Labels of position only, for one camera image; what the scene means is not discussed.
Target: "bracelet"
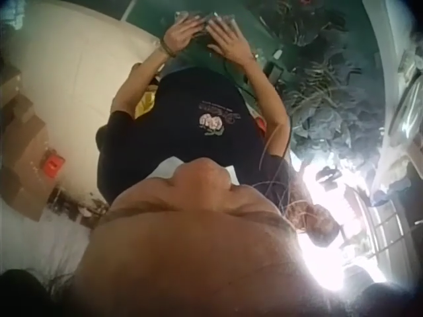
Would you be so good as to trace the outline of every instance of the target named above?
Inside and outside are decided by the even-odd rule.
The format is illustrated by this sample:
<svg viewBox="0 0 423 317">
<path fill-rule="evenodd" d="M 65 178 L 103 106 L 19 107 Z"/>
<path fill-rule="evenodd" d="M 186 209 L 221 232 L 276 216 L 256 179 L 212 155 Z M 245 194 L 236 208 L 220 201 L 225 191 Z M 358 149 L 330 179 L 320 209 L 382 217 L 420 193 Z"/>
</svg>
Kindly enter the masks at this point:
<svg viewBox="0 0 423 317">
<path fill-rule="evenodd" d="M 176 54 L 172 52 L 172 50 L 168 47 L 168 45 L 166 45 L 166 43 L 165 43 L 165 41 L 163 41 L 163 39 L 160 40 L 160 46 L 165 50 L 167 55 L 169 55 L 171 57 L 176 57 Z"/>
</svg>

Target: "hand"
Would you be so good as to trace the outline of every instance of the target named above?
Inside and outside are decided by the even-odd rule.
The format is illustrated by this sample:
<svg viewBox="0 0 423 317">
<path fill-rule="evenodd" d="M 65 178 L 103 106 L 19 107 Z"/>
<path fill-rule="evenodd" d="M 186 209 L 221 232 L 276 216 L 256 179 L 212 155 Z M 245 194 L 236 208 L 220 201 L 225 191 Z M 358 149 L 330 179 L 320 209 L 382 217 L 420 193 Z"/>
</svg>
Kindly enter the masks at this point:
<svg viewBox="0 0 423 317">
<path fill-rule="evenodd" d="M 163 42 L 170 53 L 176 55 L 190 43 L 193 35 L 204 28 L 204 19 L 196 16 L 194 18 L 182 18 L 172 25 L 165 33 Z"/>
<path fill-rule="evenodd" d="M 217 45 L 209 44 L 208 48 L 227 58 L 228 60 L 244 67 L 254 61 L 249 43 L 243 36 L 235 20 L 231 24 L 217 17 L 216 21 L 210 20 L 206 30 L 210 33 Z"/>
</svg>

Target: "wire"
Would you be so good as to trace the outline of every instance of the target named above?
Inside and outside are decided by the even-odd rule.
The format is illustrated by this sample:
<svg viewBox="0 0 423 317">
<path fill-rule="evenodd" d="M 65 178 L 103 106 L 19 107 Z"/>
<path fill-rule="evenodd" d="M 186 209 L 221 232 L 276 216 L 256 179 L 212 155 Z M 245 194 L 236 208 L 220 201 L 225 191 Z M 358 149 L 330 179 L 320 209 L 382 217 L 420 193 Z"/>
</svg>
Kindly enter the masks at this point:
<svg viewBox="0 0 423 317">
<path fill-rule="evenodd" d="M 242 87 L 239 83 L 237 83 L 237 81 L 232 77 L 232 74 L 229 72 L 228 68 L 227 68 L 227 60 L 225 58 L 222 59 L 223 60 L 223 68 L 226 72 L 226 76 L 229 77 L 229 79 L 233 82 L 233 84 L 238 88 L 241 89 L 243 92 L 249 94 L 256 102 L 258 102 L 257 97 L 249 92 L 247 89 L 245 89 L 244 87 Z M 288 136 L 288 142 L 286 143 L 286 148 L 284 151 L 284 154 L 282 155 L 282 158 L 285 157 L 286 155 L 286 151 L 289 148 L 289 144 L 291 143 L 291 137 L 292 137 L 292 118 L 291 116 L 288 116 L 289 118 L 289 136 Z"/>
</svg>

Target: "black shirt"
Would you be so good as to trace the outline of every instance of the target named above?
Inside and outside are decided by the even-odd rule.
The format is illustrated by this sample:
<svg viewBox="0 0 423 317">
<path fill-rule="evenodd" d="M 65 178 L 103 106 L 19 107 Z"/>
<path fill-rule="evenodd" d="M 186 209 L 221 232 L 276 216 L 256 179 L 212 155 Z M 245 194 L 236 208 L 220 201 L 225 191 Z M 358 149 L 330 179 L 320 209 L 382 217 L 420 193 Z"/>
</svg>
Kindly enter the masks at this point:
<svg viewBox="0 0 423 317">
<path fill-rule="evenodd" d="M 229 79 L 207 69 L 185 69 L 162 79 L 150 112 L 136 120 L 125 112 L 110 115 L 100 145 L 97 184 L 112 203 L 169 157 L 184 162 L 208 157 L 221 166 L 234 166 L 240 184 L 254 186 L 283 211 L 288 167 L 264 146 Z"/>
</svg>

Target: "cardboard box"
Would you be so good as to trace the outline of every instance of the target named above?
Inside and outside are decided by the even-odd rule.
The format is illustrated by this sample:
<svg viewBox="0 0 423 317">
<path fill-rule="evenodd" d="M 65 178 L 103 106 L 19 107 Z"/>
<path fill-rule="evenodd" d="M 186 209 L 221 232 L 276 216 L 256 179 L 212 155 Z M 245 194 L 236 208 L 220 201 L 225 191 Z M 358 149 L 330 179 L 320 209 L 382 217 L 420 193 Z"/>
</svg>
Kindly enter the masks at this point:
<svg viewBox="0 0 423 317">
<path fill-rule="evenodd" d="M 28 122 L 33 116 L 35 116 L 33 103 L 23 94 L 18 94 L 10 102 L 12 104 L 13 114 L 15 118 L 20 122 Z"/>
<path fill-rule="evenodd" d="M 16 171 L 22 164 L 43 157 L 48 148 L 46 124 L 37 116 L 32 116 L 26 123 L 13 120 L 1 141 L 3 165 Z"/>
<path fill-rule="evenodd" d="M 38 220 L 56 184 L 40 166 L 48 148 L 46 124 L 37 116 L 25 123 L 15 119 L 1 143 L 1 195 L 13 209 Z"/>
<path fill-rule="evenodd" d="M 48 193 L 36 196 L 27 190 L 10 168 L 0 170 L 0 194 L 4 202 L 33 221 L 39 221 L 47 205 Z"/>
<path fill-rule="evenodd" d="M 0 74 L 0 108 L 19 94 L 22 88 L 22 75 L 12 65 L 6 65 Z"/>
</svg>

